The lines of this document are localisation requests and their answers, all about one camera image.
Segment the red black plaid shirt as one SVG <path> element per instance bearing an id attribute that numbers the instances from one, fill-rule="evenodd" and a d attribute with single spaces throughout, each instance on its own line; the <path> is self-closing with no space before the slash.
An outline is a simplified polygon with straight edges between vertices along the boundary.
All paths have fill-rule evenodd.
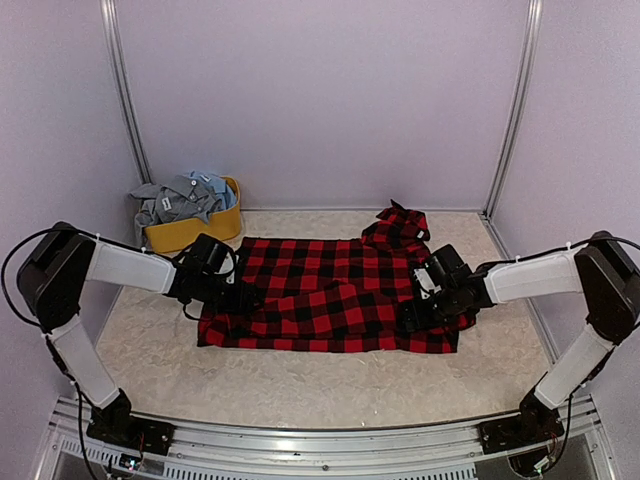
<path id="1" fill-rule="evenodd" d="M 200 347 L 322 353 L 401 350 L 449 354 L 476 323 L 463 313 L 408 331 L 404 307 L 421 297 L 414 271 L 430 255 L 424 213 L 397 202 L 360 237 L 346 240 L 245 237 L 237 251 L 243 281 L 262 304 L 249 313 L 206 307 Z"/>

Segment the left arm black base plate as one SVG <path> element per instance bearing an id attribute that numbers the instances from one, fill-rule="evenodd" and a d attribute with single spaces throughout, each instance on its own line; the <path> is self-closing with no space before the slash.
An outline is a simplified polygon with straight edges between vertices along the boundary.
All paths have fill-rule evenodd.
<path id="1" fill-rule="evenodd" d="M 162 421 L 132 417 L 127 423 L 109 426 L 97 420 L 87 427 L 91 439 L 116 445 L 143 454 L 167 456 L 171 447 L 175 426 Z"/>

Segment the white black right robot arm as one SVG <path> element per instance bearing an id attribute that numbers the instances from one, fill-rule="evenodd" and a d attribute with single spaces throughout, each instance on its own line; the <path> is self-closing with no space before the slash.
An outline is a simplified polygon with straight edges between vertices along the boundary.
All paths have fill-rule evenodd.
<path id="1" fill-rule="evenodd" d="M 568 424 L 558 409 L 595 378 L 614 349 L 639 326 L 639 268 L 628 240 L 607 231 L 575 244 L 471 269 L 447 244 L 415 269 L 416 296 L 402 303 L 398 324 L 408 333 L 452 325 L 460 315 L 513 300 L 580 293 L 587 316 L 579 336 L 525 395 L 517 414 L 479 426 L 486 453 L 560 437 Z"/>

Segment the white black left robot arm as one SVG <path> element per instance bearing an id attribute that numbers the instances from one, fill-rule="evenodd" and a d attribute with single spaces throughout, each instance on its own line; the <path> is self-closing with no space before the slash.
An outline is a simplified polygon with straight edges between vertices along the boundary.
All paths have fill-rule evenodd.
<path id="1" fill-rule="evenodd" d="M 145 290 L 183 306 L 197 301 L 216 313 L 247 314 L 262 304 L 256 288 L 241 278 L 237 253 L 206 234 L 173 257 L 104 239 L 66 222 L 32 238 L 38 244 L 18 269 L 18 291 L 54 362 L 91 406 L 93 421 L 121 445 L 133 443 L 140 424 L 80 319 L 86 284 Z"/>

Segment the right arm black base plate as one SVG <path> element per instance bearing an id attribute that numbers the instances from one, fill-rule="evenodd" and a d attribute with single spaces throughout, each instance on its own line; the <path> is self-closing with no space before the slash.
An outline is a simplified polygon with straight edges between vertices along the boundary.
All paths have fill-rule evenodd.
<path id="1" fill-rule="evenodd" d="M 559 419 L 542 424 L 526 420 L 522 415 L 481 422 L 478 433 L 485 455 L 528 447 L 561 437 L 565 433 Z"/>

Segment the yellow plastic basket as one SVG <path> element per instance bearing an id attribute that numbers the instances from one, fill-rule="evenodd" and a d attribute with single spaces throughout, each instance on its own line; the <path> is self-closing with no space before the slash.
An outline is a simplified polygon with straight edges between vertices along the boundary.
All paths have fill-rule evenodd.
<path id="1" fill-rule="evenodd" d="M 172 253 L 192 244 L 200 234 L 221 241 L 237 237 L 242 230 L 240 187 L 233 177 L 223 176 L 223 179 L 236 196 L 236 204 L 232 208 L 212 213 L 208 223 L 189 218 L 147 227 L 144 232 L 150 247 L 158 253 Z"/>

